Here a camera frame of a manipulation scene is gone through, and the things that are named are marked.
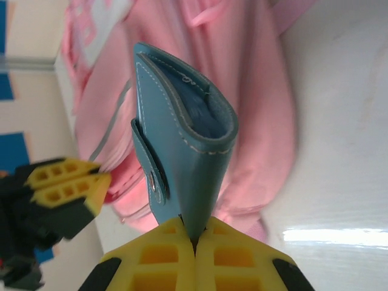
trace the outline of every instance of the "pink backpack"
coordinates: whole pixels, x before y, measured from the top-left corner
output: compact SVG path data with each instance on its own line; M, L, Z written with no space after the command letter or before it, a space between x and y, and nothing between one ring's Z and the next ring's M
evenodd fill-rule
M143 41L206 75L237 112L238 142L214 215L265 240L259 211L278 193L295 157L295 112L278 35L313 2L281 0L270 8L266 0L137 0L117 18L93 64L69 36L78 19L69 20L62 55L79 88L79 155L111 171L105 201L122 222L143 232L157 225L129 126L136 112L132 50Z

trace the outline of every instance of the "white table surface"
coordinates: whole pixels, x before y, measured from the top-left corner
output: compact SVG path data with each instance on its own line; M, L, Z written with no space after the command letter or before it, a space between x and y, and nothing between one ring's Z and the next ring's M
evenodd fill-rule
M316 291L388 286L388 0L320 0L282 36L298 157L263 211L270 245ZM71 87L58 60L70 117ZM138 235L104 207L104 251Z

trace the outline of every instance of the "wallet snap button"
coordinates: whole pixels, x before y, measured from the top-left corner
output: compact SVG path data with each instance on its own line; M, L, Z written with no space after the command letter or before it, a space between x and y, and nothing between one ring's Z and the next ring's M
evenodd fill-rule
M150 180L151 190L155 194L156 202L157 203L162 203L161 194L158 191L156 191L155 178L153 177L153 173L152 172L149 173L148 178Z

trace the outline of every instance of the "backpack strap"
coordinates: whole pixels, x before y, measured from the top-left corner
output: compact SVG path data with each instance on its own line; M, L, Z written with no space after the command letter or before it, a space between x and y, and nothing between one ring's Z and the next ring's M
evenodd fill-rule
M318 0L280 0L273 6L273 17L279 35L284 33Z

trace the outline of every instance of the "teal leather wallet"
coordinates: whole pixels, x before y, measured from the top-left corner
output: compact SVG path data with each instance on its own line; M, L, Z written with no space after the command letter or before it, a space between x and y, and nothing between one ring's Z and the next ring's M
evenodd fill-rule
M235 144L236 113L202 74L151 45L134 48L136 155L158 223L181 216L198 240L215 206Z

